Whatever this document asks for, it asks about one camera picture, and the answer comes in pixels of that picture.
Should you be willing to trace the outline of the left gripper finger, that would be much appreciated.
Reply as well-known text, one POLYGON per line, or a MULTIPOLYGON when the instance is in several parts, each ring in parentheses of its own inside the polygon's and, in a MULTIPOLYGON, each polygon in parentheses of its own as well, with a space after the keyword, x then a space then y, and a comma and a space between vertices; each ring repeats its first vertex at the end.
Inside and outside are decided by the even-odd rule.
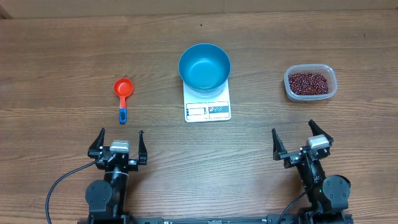
POLYGON ((147 164, 147 149, 144 144, 144 139, 143 139, 143 134, 144 131, 140 130, 139 131, 139 151, 138 151, 138 164, 139 165, 146 165, 147 164))
POLYGON ((91 144, 91 146, 88 148, 88 150, 89 151, 100 151, 100 147, 102 147, 104 144, 104 135, 105 135, 105 129, 102 128, 98 137, 94 140, 94 142, 91 144))

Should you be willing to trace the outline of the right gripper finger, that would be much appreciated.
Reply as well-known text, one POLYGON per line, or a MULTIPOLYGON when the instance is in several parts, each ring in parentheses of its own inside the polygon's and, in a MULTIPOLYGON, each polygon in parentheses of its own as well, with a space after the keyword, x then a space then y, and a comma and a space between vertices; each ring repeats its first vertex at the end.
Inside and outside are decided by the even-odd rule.
POLYGON ((316 122, 314 121, 314 120, 310 120, 309 122, 308 122, 308 125, 310 126, 310 128, 311 128, 311 130, 312 130, 312 134, 313 134, 313 136, 318 136, 318 135, 324 135, 326 138, 327 138, 327 140, 329 141, 329 143, 332 143, 333 141, 334 141, 334 139, 329 135, 329 134, 327 134, 324 130, 322 130, 322 128, 320 128, 317 124, 316 124, 316 122))
POLYGON ((275 128, 272 129, 272 140, 273 140, 273 160, 278 161, 282 159, 282 156, 287 153, 282 140, 277 134, 275 128))

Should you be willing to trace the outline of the orange measuring scoop blue handle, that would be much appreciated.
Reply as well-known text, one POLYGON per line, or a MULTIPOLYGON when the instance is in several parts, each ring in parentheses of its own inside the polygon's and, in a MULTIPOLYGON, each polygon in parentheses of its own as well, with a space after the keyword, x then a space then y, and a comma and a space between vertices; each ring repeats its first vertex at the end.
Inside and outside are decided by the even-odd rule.
POLYGON ((134 85, 128 78, 118 79, 113 86, 113 90, 119 96, 119 123, 126 124, 127 104, 126 100, 133 94, 134 85))

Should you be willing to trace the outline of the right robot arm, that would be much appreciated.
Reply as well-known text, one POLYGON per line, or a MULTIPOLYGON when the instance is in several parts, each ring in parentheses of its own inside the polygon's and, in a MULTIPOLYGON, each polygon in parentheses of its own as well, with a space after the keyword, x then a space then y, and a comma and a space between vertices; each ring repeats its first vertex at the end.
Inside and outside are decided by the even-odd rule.
POLYGON ((314 120, 308 122, 313 136, 298 151, 287 152, 276 129, 272 129, 273 160, 286 169, 298 170, 304 192, 278 215, 278 223, 353 223, 348 208, 351 182, 342 175, 326 176, 320 160, 330 155, 334 139, 314 120))

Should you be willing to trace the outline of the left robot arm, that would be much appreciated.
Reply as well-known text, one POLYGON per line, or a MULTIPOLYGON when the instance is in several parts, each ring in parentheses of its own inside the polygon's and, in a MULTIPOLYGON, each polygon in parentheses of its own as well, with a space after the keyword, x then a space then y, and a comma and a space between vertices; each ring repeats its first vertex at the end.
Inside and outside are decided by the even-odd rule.
POLYGON ((105 146, 105 129, 88 148, 88 157, 95 160, 99 170, 104 170, 104 177, 92 182, 86 189, 85 199, 89 205, 87 223, 136 223, 124 206, 129 173, 137 172, 140 165, 147 164, 143 134, 139 131, 137 159, 129 157, 129 141, 114 140, 110 146, 105 146))

